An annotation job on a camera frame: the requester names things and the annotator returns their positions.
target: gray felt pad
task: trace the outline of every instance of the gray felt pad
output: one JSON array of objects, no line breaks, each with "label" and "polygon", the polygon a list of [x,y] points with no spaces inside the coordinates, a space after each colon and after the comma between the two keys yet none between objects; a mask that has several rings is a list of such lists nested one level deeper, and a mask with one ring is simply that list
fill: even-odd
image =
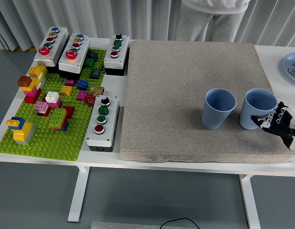
[{"label": "gray felt pad", "polygon": [[[201,123],[205,94],[231,91],[237,106],[217,130]],[[277,163],[290,161],[278,136],[239,124],[245,93],[270,89],[252,44],[133,41],[121,154],[142,162]]]}]

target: person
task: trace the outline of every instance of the person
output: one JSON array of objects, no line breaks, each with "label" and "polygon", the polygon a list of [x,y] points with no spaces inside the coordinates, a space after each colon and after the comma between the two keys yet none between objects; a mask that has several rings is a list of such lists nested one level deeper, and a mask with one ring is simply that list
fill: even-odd
[{"label": "person", "polygon": [[250,0],[182,0],[177,41],[195,41],[213,21],[212,41],[233,42]]}]

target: table leg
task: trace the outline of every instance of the table leg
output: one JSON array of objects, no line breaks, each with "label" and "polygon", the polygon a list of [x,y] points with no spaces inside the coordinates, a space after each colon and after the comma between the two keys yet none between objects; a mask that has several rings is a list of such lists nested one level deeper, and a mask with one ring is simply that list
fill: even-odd
[{"label": "table leg", "polygon": [[80,219],[83,199],[90,167],[78,166],[79,175],[74,189],[73,199],[70,207],[68,222],[78,222]]},{"label": "table leg", "polygon": [[252,176],[253,175],[239,175],[249,228],[261,229],[257,207],[253,196],[253,189],[251,184]]}]

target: cable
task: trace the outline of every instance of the cable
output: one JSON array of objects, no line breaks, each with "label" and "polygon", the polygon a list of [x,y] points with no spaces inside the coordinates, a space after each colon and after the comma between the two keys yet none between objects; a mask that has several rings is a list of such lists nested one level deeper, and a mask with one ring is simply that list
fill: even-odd
[{"label": "cable", "polygon": [[173,220],[169,220],[169,221],[167,221],[167,222],[164,222],[161,226],[160,226],[160,228],[159,229],[161,229],[162,228],[162,226],[163,225],[165,225],[166,223],[170,223],[170,222],[174,222],[174,221],[178,221],[178,220],[182,220],[182,219],[187,219],[187,220],[190,220],[192,223],[194,223],[194,225],[198,228],[198,229],[200,229],[199,228],[199,226],[197,226],[196,225],[196,223],[195,222],[193,222],[191,219],[189,219],[189,218],[179,218],[179,219],[173,219]]}]

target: robotic hand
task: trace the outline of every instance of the robotic hand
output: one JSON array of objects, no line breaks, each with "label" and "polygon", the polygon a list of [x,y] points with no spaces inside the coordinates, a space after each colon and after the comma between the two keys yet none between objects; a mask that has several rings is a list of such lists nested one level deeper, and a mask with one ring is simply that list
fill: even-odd
[{"label": "robotic hand", "polygon": [[295,150],[295,110],[279,102],[277,108],[265,119],[252,116],[258,127],[273,135],[280,136],[285,146]]}]

